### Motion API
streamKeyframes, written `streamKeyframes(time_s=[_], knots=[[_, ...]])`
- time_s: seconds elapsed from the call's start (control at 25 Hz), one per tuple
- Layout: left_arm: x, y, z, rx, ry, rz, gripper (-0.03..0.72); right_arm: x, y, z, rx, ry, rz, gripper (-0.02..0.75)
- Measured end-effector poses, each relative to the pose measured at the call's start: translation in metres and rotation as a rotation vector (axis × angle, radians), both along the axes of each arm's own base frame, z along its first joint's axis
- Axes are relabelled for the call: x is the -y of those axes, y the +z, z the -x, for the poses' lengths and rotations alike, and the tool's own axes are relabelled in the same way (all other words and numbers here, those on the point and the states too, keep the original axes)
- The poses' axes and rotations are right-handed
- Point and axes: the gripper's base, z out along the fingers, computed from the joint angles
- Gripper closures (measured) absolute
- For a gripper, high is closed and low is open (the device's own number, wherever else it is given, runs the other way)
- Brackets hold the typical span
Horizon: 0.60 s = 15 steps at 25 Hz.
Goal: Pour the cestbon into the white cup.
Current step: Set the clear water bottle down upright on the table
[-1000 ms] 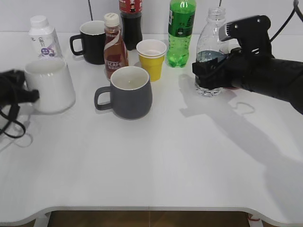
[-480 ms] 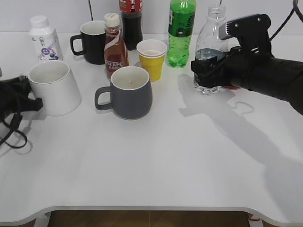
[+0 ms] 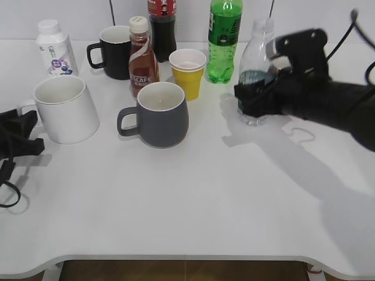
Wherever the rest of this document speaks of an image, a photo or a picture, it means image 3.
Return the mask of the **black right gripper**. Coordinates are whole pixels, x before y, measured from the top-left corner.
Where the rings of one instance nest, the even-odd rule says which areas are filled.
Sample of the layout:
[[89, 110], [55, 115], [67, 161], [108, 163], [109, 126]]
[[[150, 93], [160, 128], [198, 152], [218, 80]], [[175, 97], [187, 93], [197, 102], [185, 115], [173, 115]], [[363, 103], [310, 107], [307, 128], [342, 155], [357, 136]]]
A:
[[332, 80], [265, 79], [234, 86], [238, 108], [259, 118], [287, 114], [348, 132], [374, 151], [374, 87]]

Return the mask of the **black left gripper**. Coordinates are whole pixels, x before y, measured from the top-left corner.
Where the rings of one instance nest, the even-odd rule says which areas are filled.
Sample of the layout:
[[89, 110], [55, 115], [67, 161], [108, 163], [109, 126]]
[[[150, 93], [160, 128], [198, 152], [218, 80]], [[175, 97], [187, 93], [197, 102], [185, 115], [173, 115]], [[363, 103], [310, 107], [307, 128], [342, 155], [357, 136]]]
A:
[[17, 109], [1, 113], [1, 160], [21, 156], [38, 156], [44, 149], [42, 138], [30, 139], [38, 122], [36, 110], [18, 114]]

